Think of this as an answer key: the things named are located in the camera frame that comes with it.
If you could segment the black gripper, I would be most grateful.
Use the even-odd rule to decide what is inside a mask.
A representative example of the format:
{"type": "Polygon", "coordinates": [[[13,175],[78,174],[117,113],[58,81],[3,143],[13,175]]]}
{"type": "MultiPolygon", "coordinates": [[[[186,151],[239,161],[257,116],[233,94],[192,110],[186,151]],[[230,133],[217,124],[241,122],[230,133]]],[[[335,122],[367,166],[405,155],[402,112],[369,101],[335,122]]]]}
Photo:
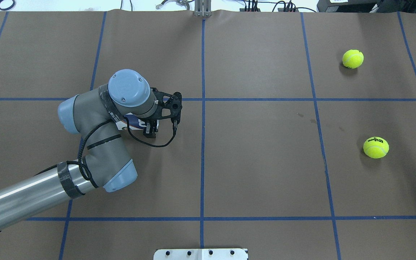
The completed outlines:
{"type": "Polygon", "coordinates": [[[157,133],[157,120],[142,118],[143,135],[148,139],[155,139],[157,133]]]}

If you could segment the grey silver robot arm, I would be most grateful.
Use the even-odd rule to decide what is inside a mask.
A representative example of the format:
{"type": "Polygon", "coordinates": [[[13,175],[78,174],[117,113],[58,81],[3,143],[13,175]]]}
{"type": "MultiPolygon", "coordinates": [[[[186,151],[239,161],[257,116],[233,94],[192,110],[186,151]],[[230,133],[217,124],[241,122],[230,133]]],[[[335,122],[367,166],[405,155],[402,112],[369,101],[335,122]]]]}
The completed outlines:
{"type": "Polygon", "coordinates": [[[138,72],[122,69],[107,84],[76,95],[58,107],[65,129],[80,134],[88,154],[0,190],[0,232],[98,187],[114,192],[132,184],[137,170],[117,122],[131,113],[144,118],[156,97],[138,72]]]}

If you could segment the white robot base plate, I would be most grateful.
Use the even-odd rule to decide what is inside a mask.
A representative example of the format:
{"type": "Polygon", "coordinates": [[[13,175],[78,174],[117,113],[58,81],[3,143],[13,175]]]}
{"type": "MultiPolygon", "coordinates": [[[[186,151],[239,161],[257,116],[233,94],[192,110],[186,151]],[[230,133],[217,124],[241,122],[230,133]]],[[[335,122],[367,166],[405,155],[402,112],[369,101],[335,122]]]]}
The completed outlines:
{"type": "Polygon", "coordinates": [[[249,260],[247,249],[243,248],[186,248],[161,249],[154,260],[249,260]]]}

